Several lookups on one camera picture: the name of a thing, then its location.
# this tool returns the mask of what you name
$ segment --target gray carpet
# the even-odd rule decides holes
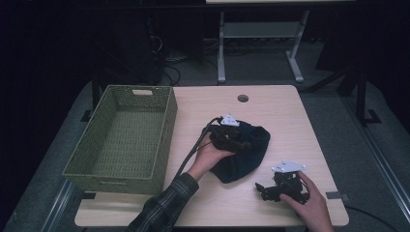
[[[303,89],[331,74],[314,68],[321,50],[320,43],[303,43],[300,47],[297,60],[306,79],[302,84],[293,79],[284,56],[291,41],[265,42],[265,49],[262,49],[261,43],[253,43],[253,49],[246,49],[247,54],[226,56],[225,85],[292,84]],[[204,58],[206,60],[189,59],[172,65],[181,73],[180,86],[217,85],[216,54]],[[171,69],[167,71],[174,80],[177,78],[176,72]],[[354,103],[354,97],[339,97],[336,94],[337,85],[338,81],[335,81],[314,94],[302,94],[301,98],[338,190],[348,196],[346,205],[372,213],[399,231],[410,231],[409,222],[380,174],[371,150],[355,124],[355,118],[349,113],[349,107],[346,107],[346,102]],[[73,104],[5,231],[42,230],[54,198],[64,183],[61,172],[86,126],[80,119],[85,110],[91,109],[91,105],[89,84]],[[369,125],[367,129],[408,191],[410,178],[406,166],[410,163],[410,136],[390,111],[380,92],[371,85],[367,88],[366,106],[374,109],[382,120],[382,124]],[[77,227],[73,218],[81,195],[81,189],[73,190],[54,231],[123,231],[123,228]],[[337,228],[337,231],[392,231],[362,213],[348,210],[348,214],[349,224]],[[304,231],[304,228],[287,228],[286,231]]]

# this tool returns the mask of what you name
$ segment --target dark background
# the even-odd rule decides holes
[[[100,77],[102,86],[155,84],[161,78],[161,60],[150,55],[144,23],[148,15],[79,11],[77,5],[67,0],[0,2],[0,228],[75,97],[93,76]],[[410,131],[408,12],[405,1],[331,14],[313,10],[304,40],[326,41],[318,69],[337,72],[352,63],[363,69]],[[240,19],[238,15],[229,16]],[[290,14],[279,11],[275,16]],[[218,35],[218,17],[216,12],[161,13],[151,30],[163,37],[165,45],[200,55],[201,40]],[[134,68],[130,64],[135,62],[144,65]]]

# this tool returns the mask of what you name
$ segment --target white tag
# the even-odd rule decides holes
[[[232,117],[231,114],[226,114],[226,116],[220,122],[222,125],[239,127],[239,123]]]
[[[286,173],[306,170],[307,166],[284,159],[280,164],[272,167],[272,171]]]

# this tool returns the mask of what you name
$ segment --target basket handle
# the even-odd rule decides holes
[[[154,93],[152,90],[142,90],[142,89],[134,89],[132,90],[132,93],[134,95],[140,95],[140,96],[153,96]]]
[[[102,185],[115,185],[115,186],[124,186],[127,183],[125,182],[107,182],[107,181],[100,181],[100,184]]]

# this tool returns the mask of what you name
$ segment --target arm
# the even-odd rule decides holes
[[[188,172],[175,179],[164,192],[151,197],[138,217],[130,223],[128,232],[172,231],[185,205],[199,189],[198,181],[202,176],[220,159],[233,155],[231,152],[215,148],[209,135],[210,133],[207,133],[199,144],[195,162]]]
[[[309,192],[308,202],[305,205],[302,205],[285,194],[280,195],[280,200],[286,202],[295,210],[310,231],[333,232],[334,228],[331,223],[325,197],[305,173],[300,171],[299,176],[307,185],[307,190]]]

